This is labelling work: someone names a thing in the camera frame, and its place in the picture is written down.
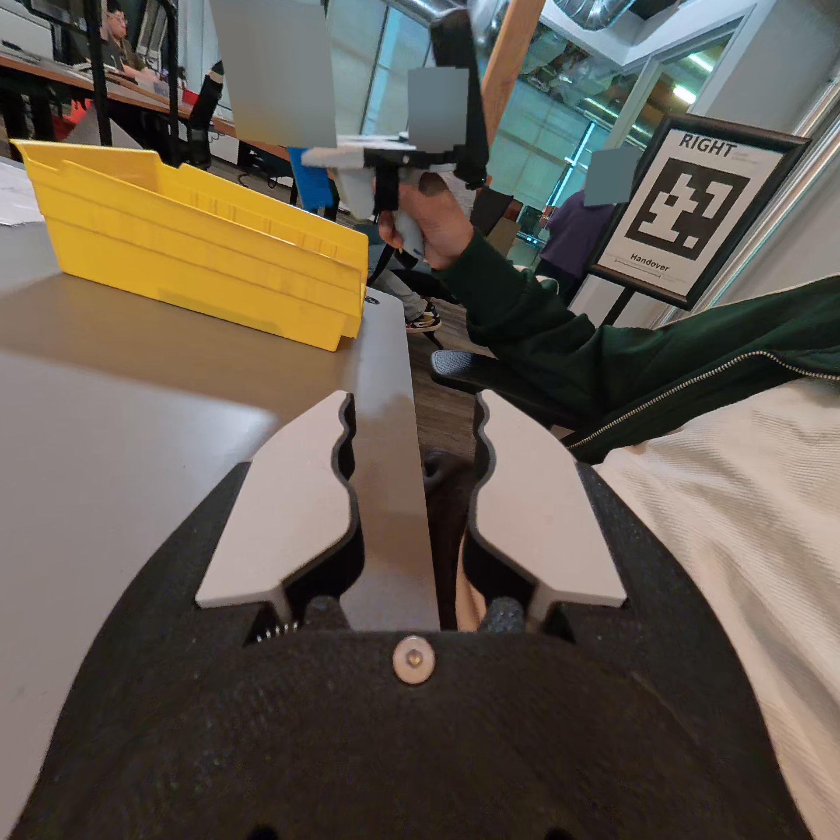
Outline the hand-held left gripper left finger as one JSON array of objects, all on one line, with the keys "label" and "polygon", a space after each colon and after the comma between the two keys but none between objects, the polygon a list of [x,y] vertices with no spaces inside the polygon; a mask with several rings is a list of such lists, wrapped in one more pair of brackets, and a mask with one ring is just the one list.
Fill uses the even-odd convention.
[{"label": "hand-held left gripper left finger", "polygon": [[255,452],[195,595],[203,608],[272,605],[300,621],[317,595],[340,598],[361,575],[364,541],[355,404],[336,391]]}]

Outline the blue rectangular block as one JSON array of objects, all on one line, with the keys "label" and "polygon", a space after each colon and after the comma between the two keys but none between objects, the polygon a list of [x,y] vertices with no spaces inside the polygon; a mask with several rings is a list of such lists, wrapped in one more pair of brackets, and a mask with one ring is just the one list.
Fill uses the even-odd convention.
[{"label": "blue rectangular block", "polygon": [[302,162],[305,149],[288,146],[290,167],[303,209],[316,212],[333,206],[331,180],[326,169]]}]

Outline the yellow plastic bin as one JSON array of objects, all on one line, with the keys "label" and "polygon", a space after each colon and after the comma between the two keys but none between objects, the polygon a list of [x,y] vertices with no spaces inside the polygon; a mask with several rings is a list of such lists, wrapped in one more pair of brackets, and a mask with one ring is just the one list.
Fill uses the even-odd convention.
[{"label": "yellow plastic bin", "polygon": [[152,150],[14,145],[64,273],[321,350],[358,336],[363,234]]}]

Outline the person's right forearm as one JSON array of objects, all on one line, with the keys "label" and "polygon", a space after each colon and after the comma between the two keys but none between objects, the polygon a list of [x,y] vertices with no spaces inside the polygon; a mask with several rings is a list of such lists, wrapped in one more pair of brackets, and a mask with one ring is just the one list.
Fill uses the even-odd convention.
[{"label": "person's right forearm", "polygon": [[470,340],[557,404],[591,465],[789,382],[838,383],[838,276],[641,329],[595,327],[479,232],[433,275],[465,309]]}]

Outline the wooden office desk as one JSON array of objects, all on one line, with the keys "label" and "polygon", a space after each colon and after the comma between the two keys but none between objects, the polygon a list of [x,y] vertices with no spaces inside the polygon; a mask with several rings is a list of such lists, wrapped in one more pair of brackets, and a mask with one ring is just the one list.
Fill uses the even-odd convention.
[{"label": "wooden office desk", "polygon": [[209,130],[209,150],[214,164],[241,185],[291,204],[298,203],[298,187],[286,148],[240,140],[233,122],[216,116]]},{"label": "wooden office desk", "polygon": [[[13,49],[1,50],[1,65],[4,70],[13,70],[19,74],[26,74],[46,80],[53,85],[62,85],[71,89],[70,96],[77,100],[93,100],[93,86],[91,66],[83,73],[69,65],[42,56],[31,55],[26,51]],[[110,102],[121,102],[145,111],[161,112],[165,115],[167,124],[168,95],[166,80],[140,77],[138,80],[125,76],[120,71],[104,69],[108,87],[108,105]],[[180,94],[180,125],[187,124],[191,110],[182,107],[182,92]],[[188,160],[187,136],[180,137],[182,163]]]}]

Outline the grey desk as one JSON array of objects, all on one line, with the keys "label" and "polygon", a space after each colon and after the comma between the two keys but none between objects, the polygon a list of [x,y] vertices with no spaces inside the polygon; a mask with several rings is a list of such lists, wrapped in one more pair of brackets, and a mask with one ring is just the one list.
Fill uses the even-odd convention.
[{"label": "grey desk", "polygon": [[70,686],[132,578],[281,425],[355,397],[365,566],[354,629],[438,630],[403,307],[371,290],[335,352],[59,271],[2,226],[2,838]]}]

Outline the person's right hand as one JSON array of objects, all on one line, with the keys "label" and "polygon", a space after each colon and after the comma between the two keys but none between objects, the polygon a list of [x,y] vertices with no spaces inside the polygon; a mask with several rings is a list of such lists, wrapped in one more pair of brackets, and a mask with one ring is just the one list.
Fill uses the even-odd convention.
[{"label": "person's right hand", "polygon": [[399,210],[419,226],[424,258],[432,270],[450,268],[467,250],[476,231],[445,179],[437,173],[421,174],[417,184],[400,182]]}]

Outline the black office chair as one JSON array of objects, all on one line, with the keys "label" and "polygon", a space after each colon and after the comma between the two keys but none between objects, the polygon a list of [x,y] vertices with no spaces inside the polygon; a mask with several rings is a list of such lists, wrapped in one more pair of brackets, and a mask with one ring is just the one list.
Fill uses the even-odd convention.
[{"label": "black office chair", "polygon": [[201,90],[192,106],[186,126],[187,161],[190,165],[203,171],[207,171],[212,164],[209,131],[223,91],[224,63],[219,59],[204,76]]},{"label": "black office chair", "polygon": [[476,195],[469,215],[469,221],[478,232],[487,238],[493,228],[506,215],[513,201],[513,195],[498,192],[489,185],[481,187]]}]

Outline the brown cardboard box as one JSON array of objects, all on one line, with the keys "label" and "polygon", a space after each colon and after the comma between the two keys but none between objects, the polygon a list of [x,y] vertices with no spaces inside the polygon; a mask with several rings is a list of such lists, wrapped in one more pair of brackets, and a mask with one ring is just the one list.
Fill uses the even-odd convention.
[{"label": "brown cardboard box", "polygon": [[502,217],[486,235],[486,239],[504,259],[508,259],[511,248],[517,241],[519,231],[519,223],[511,218]]}]

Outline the black monitor on stand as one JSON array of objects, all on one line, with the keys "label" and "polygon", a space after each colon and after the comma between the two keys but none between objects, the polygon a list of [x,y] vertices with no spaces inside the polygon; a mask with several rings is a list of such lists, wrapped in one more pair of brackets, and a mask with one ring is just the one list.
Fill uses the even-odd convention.
[{"label": "black monitor on stand", "polygon": [[95,1],[83,1],[82,6],[87,27],[87,46],[91,64],[93,105],[96,111],[98,135],[102,147],[111,147],[112,132],[108,114],[108,87],[102,54],[101,5]]},{"label": "black monitor on stand", "polygon": [[179,19],[176,6],[171,1],[155,1],[165,19],[165,64],[168,95],[167,112],[167,164],[178,168],[182,163],[180,150],[180,94],[179,94]]}]

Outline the grey leaning board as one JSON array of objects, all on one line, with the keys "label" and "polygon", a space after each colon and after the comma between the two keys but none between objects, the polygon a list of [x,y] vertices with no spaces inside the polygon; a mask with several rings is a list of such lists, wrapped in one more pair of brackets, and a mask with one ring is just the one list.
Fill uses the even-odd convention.
[{"label": "grey leaning board", "polygon": [[[142,146],[125,132],[116,122],[109,121],[111,146],[118,149],[139,151]],[[93,104],[79,118],[64,140],[65,143],[76,145],[102,146],[99,132],[98,113]]]}]

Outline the silver ceiling ducts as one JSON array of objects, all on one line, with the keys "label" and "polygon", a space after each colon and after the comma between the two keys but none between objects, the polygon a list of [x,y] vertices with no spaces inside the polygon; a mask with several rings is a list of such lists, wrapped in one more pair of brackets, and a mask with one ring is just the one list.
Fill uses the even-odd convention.
[{"label": "silver ceiling ducts", "polygon": [[[596,31],[612,26],[627,12],[648,20],[651,17],[680,5],[680,1],[552,1],[572,22],[585,30]],[[509,1],[384,1],[387,6],[407,15],[423,25],[430,25],[437,18],[451,11],[463,9],[470,15],[474,28],[483,32],[499,14],[510,9]]]}]

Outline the framed marker sign on stand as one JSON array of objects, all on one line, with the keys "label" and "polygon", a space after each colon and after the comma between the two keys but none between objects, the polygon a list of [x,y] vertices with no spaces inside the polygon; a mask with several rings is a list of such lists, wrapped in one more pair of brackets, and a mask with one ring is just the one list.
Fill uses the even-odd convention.
[{"label": "framed marker sign on stand", "polygon": [[692,114],[666,117],[591,252],[589,275],[690,310],[798,165],[810,138]]}]

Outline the white printed sheet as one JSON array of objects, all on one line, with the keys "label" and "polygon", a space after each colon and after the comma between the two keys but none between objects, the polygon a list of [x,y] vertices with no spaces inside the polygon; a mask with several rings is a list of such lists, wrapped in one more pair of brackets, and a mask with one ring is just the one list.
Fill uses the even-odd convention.
[{"label": "white printed sheet", "polygon": [[1,226],[43,224],[33,184],[20,163],[1,157]]}]

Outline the wooden support post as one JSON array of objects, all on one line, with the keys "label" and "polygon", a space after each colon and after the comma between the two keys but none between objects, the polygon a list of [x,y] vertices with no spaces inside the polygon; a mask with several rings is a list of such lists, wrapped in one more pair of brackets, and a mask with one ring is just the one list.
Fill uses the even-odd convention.
[{"label": "wooden support post", "polygon": [[510,1],[507,6],[480,85],[489,149],[494,144],[543,7],[544,1]]}]

